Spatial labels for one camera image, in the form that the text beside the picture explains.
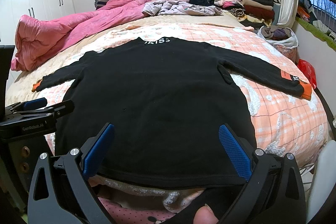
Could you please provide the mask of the right hand thumb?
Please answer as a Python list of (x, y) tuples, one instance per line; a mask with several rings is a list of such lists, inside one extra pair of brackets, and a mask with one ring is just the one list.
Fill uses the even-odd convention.
[(212, 209), (205, 204), (195, 213), (193, 224), (217, 224), (218, 221)]

